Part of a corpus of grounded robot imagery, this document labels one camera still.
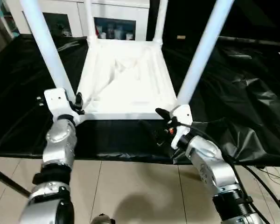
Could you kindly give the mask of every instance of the white chair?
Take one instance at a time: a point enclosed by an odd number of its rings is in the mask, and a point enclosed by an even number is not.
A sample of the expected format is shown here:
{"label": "white chair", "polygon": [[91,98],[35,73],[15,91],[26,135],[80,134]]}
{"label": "white chair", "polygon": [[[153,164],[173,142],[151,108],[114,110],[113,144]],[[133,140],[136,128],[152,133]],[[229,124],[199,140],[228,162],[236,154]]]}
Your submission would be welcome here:
{"label": "white chair", "polygon": [[[172,110],[188,104],[215,46],[234,0],[217,0],[176,98],[161,51],[168,0],[161,0],[152,42],[98,39],[85,0],[89,50],[77,92],[82,94],[85,119],[160,119],[155,108]],[[37,0],[21,0],[25,16],[56,87],[74,102],[64,67]]]}

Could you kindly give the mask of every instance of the beige floor tile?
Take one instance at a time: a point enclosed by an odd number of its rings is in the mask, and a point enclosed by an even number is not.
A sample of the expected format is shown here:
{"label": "beige floor tile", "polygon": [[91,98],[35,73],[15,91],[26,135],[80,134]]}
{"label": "beige floor tile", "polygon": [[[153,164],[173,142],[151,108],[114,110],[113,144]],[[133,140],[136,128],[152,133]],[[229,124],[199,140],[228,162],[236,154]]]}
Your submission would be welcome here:
{"label": "beige floor tile", "polygon": [[[32,178],[39,172],[41,160],[22,159],[12,179],[27,190],[33,188]],[[6,188],[0,199],[0,224],[15,224],[27,203],[27,199],[10,188]]]}
{"label": "beige floor tile", "polygon": [[193,166],[179,166],[188,224],[220,223],[211,195]]}
{"label": "beige floor tile", "polygon": [[[193,166],[179,166],[179,169],[187,223],[220,223],[211,195],[201,182],[197,170]],[[248,194],[254,199],[254,204],[272,223],[273,219],[258,184],[242,167],[238,167],[237,170]]]}
{"label": "beige floor tile", "polygon": [[75,224],[89,224],[101,161],[75,161],[71,174],[71,200]]}
{"label": "beige floor tile", "polygon": [[[11,177],[17,167],[20,159],[0,157],[0,171],[6,176]],[[5,190],[6,185],[0,182],[0,198]]]}
{"label": "beige floor tile", "polygon": [[92,218],[120,224],[185,224],[178,167],[103,161]]}
{"label": "beige floor tile", "polygon": [[[88,224],[100,169],[100,161],[75,161],[71,176],[71,197],[75,206],[75,224]],[[28,190],[32,178],[40,171],[41,160],[21,160],[13,180]],[[27,199],[12,189],[6,189],[0,200],[0,224],[17,223]]]}
{"label": "beige floor tile", "polygon": [[[255,168],[253,168],[253,170],[261,177],[261,179],[272,190],[272,192],[277,196],[277,198],[280,199],[280,185],[277,184],[277,183],[280,183],[280,179],[274,179],[275,178],[274,176],[270,176],[272,179],[271,180],[266,173],[263,173]],[[267,171],[274,175],[277,175],[277,176],[280,175],[280,168],[277,168],[277,170],[276,170],[273,167],[268,167]],[[259,187],[260,187],[263,195],[265,196],[265,200],[266,200],[269,210],[273,216],[274,222],[276,224],[280,224],[280,210],[279,210],[278,206],[273,201],[273,199],[270,197],[268,192],[264,189],[264,187],[260,185],[260,183],[259,183]]]}

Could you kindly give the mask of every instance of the black cable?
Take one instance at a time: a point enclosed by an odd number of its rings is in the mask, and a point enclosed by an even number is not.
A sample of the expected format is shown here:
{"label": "black cable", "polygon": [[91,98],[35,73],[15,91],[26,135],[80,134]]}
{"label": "black cable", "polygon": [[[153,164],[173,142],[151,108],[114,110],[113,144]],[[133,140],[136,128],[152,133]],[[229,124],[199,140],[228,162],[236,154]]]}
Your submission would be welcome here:
{"label": "black cable", "polygon": [[[182,124],[180,122],[177,123],[177,126],[185,126],[185,127],[189,127],[193,130],[195,130],[197,133],[199,133],[201,136],[205,136],[208,140],[212,141],[222,152],[222,156],[224,157],[225,161],[231,166],[237,180],[238,180],[238,184],[241,188],[241,190],[243,191],[244,197],[247,200],[248,199],[248,194],[247,191],[243,185],[243,182],[240,179],[240,176],[234,166],[234,162],[239,164],[239,161],[231,156],[229,156],[224,150],[222,150],[219,147],[219,144],[211,137],[209,136],[207,133],[201,131],[200,129],[193,127],[191,125],[186,125],[186,124]],[[251,207],[253,208],[253,210],[259,215],[259,217],[266,223],[266,224],[270,224],[270,222],[265,218],[265,216],[257,209],[257,207],[253,204],[253,202],[249,203],[251,205]]]}
{"label": "black cable", "polygon": [[271,191],[271,189],[263,182],[263,180],[249,167],[247,167],[246,165],[242,165],[246,170],[248,170],[260,183],[261,185],[266,189],[266,191],[270,194],[270,196],[272,197],[272,199],[275,201],[275,203],[277,204],[277,206],[280,209],[280,202],[278,200],[278,198],[275,196],[275,194]]}
{"label": "black cable", "polygon": [[2,145],[2,143],[4,142],[5,138],[12,132],[12,130],[17,127],[23,120],[25,117],[27,117],[35,108],[37,108],[38,105],[34,106],[33,108],[31,108],[29,111],[27,111],[23,116],[21,116],[10,128],[9,130],[1,137],[0,139],[0,146]]}
{"label": "black cable", "polygon": [[258,170],[260,170],[261,172],[264,172],[264,173],[266,173],[266,174],[268,174],[268,175],[271,175],[271,176],[275,176],[275,177],[277,177],[278,179],[280,179],[280,176],[277,176],[277,175],[275,175],[275,174],[272,174],[272,173],[270,173],[270,172],[267,172],[267,171],[264,171],[264,170],[262,170],[262,169],[260,169],[260,168],[257,168]]}

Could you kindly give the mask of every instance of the black tarp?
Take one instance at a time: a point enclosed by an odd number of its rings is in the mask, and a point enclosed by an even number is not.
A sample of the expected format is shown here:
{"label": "black tarp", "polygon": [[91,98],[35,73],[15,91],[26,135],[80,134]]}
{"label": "black tarp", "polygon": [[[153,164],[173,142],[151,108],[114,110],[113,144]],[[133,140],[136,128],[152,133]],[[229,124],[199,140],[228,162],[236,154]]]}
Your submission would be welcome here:
{"label": "black tarp", "polygon": [[[88,49],[85,38],[55,39],[65,70],[77,89]],[[177,93],[196,45],[164,45],[163,54]],[[0,138],[35,107],[53,82],[30,35],[17,37],[0,53]],[[280,166],[280,55],[276,49],[220,42],[190,102],[194,125],[230,155],[253,165]],[[160,129],[162,120],[148,121]],[[0,156],[40,158],[51,115],[36,107],[0,147]],[[137,120],[86,121],[77,127],[77,159],[188,164],[157,147]]]}

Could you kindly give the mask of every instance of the white mounting bracket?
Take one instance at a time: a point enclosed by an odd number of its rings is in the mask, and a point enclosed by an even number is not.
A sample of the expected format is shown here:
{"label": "white mounting bracket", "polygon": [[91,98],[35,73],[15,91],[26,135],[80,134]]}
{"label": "white mounting bracket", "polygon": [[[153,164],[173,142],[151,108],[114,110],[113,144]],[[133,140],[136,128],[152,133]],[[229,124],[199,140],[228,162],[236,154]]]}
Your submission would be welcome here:
{"label": "white mounting bracket", "polygon": [[[186,125],[191,125],[193,123],[193,118],[192,118],[192,113],[191,113],[191,109],[190,106],[187,105],[180,105],[177,106],[176,108],[174,108],[171,112],[170,112],[170,117],[176,117],[177,121],[182,123],[182,124],[186,124]],[[186,135],[190,132],[190,128],[189,127],[185,127],[185,126],[178,126],[176,127],[176,135],[174,136],[172,142],[171,142],[171,147],[173,149],[178,149],[177,143],[179,141],[179,139],[183,136]]]}
{"label": "white mounting bracket", "polygon": [[57,121],[60,115],[64,114],[73,116],[76,126],[82,122],[79,114],[70,107],[70,103],[63,88],[46,90],[44,95],[48,108],[53,115],[54,122]]}

